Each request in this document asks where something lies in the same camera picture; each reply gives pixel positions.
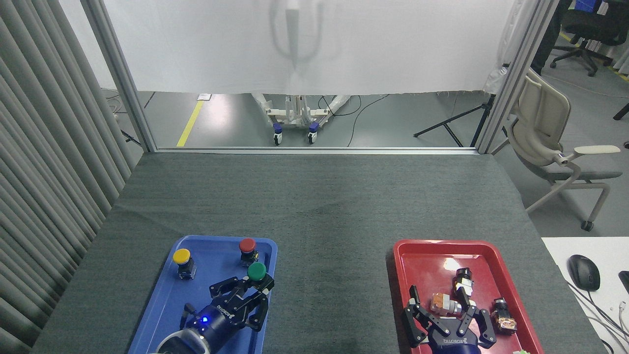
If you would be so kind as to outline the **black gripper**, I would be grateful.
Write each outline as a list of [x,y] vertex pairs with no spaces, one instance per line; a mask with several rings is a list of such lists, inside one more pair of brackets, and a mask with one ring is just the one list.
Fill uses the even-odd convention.
[[[211,304],[196,311],[185,304],[185,342],[194,353],[217,353],[241,329],[262,330],[269,311],[274,278],[252,280],[236,276],[209,287]],[[256,292],[245,297],[249,288]]]
[[416,285],[409,287],[410,299],[402,310],[402,325],[411,348],[428,338],[432,354],[480,354],[482,348],[491,348],[497,341],[487,309],[472,305],[464,287],[455,291],[462,306],[459,322],[446,322],[449,334],[443,334],[443,325],[422,307]]

